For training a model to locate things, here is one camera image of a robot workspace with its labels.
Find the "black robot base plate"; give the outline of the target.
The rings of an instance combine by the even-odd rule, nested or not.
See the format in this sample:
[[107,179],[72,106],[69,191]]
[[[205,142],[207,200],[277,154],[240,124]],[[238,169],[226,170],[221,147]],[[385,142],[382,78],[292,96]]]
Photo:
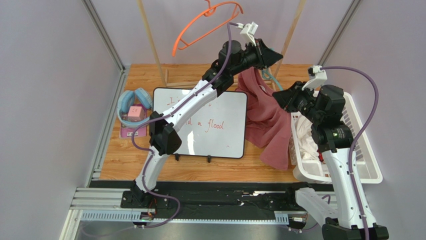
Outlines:
[[154,208],[157,218],[194,220],[272,220],[276,211],[303,211],[297,205],[296,191],[313,188],[316,192],[332,192],[330,184],[307,182],[256,183],[256,182],[178,182],[159,181],[148,204],[142,206],[123,201],[123,193],[129,191],[133,181],[98,180],[91,188],[123,189],[120,207]]

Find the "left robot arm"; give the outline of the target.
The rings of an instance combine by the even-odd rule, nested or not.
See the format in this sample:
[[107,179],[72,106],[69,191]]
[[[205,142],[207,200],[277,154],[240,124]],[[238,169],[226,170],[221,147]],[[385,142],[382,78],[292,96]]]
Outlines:
[[205,104],[222,95],[233,84],[235,75],[250,68],[267,69],[282,58],[281,53],[267,47],[260,38],[247,43],[245,49],[236,40],[225,42],[218,58],[183,99],[162,113],[153,111],[149,116],[146,122],[150,137],[149,147],[145,148],[147,158],[130,190],[123,193],[123,201],[147,205],[155,195],[152,190],[167,158],[182,145],[178,132],[185,122]]

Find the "teal plastic hanger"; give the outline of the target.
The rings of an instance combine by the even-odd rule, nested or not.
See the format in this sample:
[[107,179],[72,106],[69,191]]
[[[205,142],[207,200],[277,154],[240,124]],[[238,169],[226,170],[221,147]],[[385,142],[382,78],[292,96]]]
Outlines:
[[276,87],[278,87],[278,89],[280,91],[283,91],[284,89],[283,89],[282,85],[276,79],[276,77],[278,76],[281,65],[282,65],[282,60],[278,62],[277,66],[275,68],[274,74],[272,74],[272,70],[271,70],[270,67],[262,69],[261,70],[261,76],[265,81],[270,81],[270,84],[271,84],[271,86],[274,90],[276,90]]

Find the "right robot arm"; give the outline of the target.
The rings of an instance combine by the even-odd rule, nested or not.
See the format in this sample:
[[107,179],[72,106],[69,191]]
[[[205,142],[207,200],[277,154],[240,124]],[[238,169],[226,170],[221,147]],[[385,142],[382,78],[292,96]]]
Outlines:
[[319,225],[325,240],[387,240],[389,231],[377,224],[358,174],[356,140],[342,121],[344,91],[324,85],[317,95],[297,81],[289,89],[272,94],[288,113],[299,112],[311,122],[311,135],[331,177],[337,208],[333,209],[314,189],[296,190],[295,201]]

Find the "red t-shirt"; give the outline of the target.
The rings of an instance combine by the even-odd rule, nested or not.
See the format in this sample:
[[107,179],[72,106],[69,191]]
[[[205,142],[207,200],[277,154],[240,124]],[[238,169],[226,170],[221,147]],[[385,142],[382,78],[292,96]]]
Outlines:
[[291,114],[281,109],[275,92],[251,67],[238,75],[237,92],[247,95],[245,139],[263,149],[259,159],[264,164],[286,171],[289,167]]

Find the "white Coca-Cola t-shirt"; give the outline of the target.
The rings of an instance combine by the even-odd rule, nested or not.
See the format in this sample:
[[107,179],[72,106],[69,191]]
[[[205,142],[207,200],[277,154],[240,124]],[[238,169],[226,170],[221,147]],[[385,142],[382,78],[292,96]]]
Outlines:
[[297,142],[302,160],[319,160],[318,146],[313,140],[312,123],[303,115],[300,115],[295,122]]

